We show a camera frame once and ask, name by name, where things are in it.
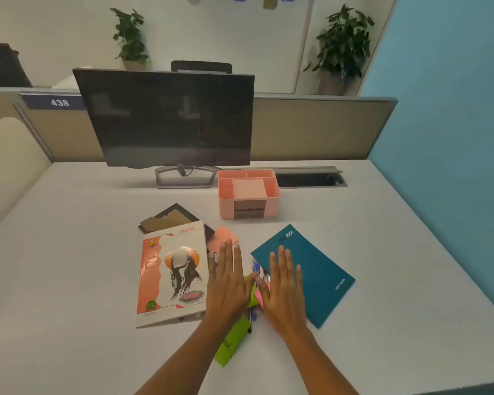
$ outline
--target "white and red notebook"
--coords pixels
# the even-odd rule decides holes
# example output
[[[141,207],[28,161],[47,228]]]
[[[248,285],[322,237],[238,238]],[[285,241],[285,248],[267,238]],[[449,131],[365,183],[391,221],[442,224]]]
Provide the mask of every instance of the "white and red notebook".
[[[208,269],[202,221],[145,234],[136,326],[202,318]]]

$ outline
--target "oval logo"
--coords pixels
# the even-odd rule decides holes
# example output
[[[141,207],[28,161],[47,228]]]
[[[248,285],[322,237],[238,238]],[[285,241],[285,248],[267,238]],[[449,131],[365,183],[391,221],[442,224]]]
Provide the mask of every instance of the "oval logo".
[[[191,291],[180,296],[179,300],[185,303],[194,302],[197,301],[198,299],[201,299],[204,296],[204,294],[205,293],[203,291]]]

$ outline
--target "monitor stand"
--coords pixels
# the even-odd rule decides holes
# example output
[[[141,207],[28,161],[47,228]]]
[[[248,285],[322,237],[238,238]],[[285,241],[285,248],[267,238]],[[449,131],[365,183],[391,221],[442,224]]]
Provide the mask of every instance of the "monitor stand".
[[[155,170],[158,188],[210,188],[219,169],[215,166],[162,166]]]

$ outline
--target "green plant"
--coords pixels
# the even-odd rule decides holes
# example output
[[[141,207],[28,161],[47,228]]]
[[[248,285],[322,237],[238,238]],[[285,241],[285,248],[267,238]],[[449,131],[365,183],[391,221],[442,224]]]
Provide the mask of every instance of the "green plant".
[[[312,69],[320,68],[332,75],[340,74],[343,80],[355,76],[362,77],[361,67],[370,56],[370,39],[368,25],[375,23],[371,17],[361,11],[348,8],[345,4],[340,12],[327,17],[330,27],[323,30],[316,38],[320,41],[320,53],[316,56],[319,61]]]
[[[116,58],[145,64],[148,55],[145,54],[145,44],[138,29],[138,26],[145,22],[144,18],[135,9],[132,9],[132,13],[125,13],[117,8],[110,8],[110,11],[115,12],[119,18],[119,24],[115,25],[117,33],[113,35],[113,39],[121,38],[119,44],[123,45]]]

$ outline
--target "orange circle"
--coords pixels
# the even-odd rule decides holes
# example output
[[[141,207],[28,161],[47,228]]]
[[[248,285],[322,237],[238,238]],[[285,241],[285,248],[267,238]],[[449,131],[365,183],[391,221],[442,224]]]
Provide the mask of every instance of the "orange circle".
[[[200,256],[199,256],[198,252],[196,252],[195,250],[193,250],[192,248],[189,248],[187,246],[182,246],[178,249],[184,249],[187,252],[187,254],[194,260],[194,264],[196,265],[196,267],[198,267],[198,265],[200,264]],[[175,251],[167,252],[165,254],[165,265],[170,270],[172,270],[172,260],[174,259],[174,252]]]

